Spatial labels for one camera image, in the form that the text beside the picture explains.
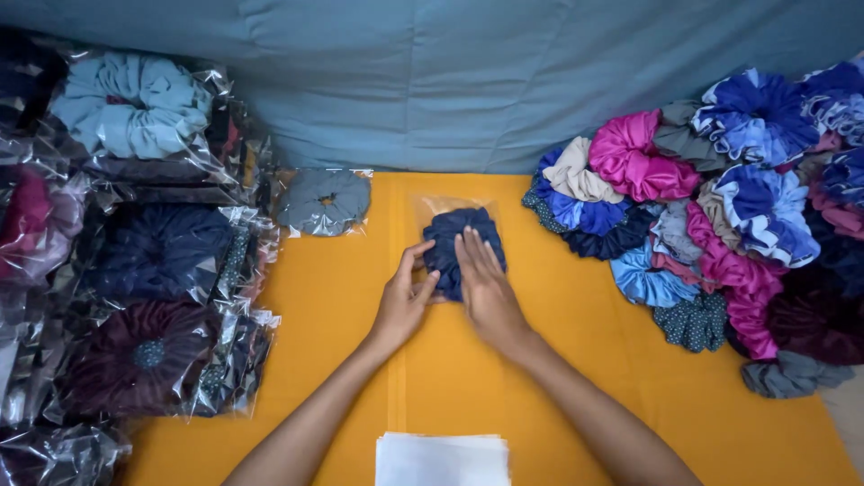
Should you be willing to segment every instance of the orange tablecloth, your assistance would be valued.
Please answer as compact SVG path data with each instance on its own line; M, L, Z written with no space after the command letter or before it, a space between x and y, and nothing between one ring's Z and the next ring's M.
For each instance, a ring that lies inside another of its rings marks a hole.
M743 360L728 345L693 355L667 344L648 309L621 296L608 263L577 258L520 206L528 184L527 176L377 173L367 236L284 241L261 298L283 321L254 418L153 420L136 436L124 483L221 482L370 328L401 251L420 240L413 196L451 195L497 202L510 280L530 322L706 484L859 484L817 397L760 398L744 387ZM385 431L500 434L515 485L609 483L566 419L478 340L458 304L431 309L370 381L316 484L373 484Z

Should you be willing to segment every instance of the white paper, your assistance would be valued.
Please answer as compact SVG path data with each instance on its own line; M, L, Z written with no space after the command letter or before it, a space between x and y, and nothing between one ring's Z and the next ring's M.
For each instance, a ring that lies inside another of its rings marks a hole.
M510 486L507 441L387 432L375 453L375 486Z

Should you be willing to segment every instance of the forearm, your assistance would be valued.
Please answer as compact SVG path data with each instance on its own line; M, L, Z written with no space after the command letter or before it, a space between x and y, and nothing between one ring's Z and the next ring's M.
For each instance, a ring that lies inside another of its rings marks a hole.
M361 343L243 459L223 486L309 484L357 394L390 354L375 342Z
M532 335L513 356L564 411L619 484L700 484L680 457L645 423Z

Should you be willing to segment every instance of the hand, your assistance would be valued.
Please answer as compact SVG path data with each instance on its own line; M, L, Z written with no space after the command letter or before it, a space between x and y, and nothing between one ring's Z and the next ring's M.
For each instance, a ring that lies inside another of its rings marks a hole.
M462 273L462 300L474 330L499 353L516 360L536 336L525 320L516 294L489 242L476 229L465 227L455 239Z
M425 281L411 283L411 272L423 267L423 253L433 246L435 240L406 248L396 274L384 285L378 315L366 339L379 345L388 355L395 353L414 335L420 327L427 304L447 302L435 292L435 285L441 276L437 270L431 272Z

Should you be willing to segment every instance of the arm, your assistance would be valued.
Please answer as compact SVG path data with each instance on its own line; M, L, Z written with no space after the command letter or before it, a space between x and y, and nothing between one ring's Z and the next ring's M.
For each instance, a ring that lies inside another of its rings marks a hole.
M403 253L396 275L384 295L372 330L363 342L307 399L258 444L232 471L223 486L288 485L312 482L333 436L357 394L369 378L414 334L426 304L441 302L433 295L440 273L422 284L411 284L417 259L435 245L433 240Z
M701 484L654 431L531 328L492 248L476 230L466 227L464 236L456 236L456 256L465 309L477 333L555 401L617 484Z

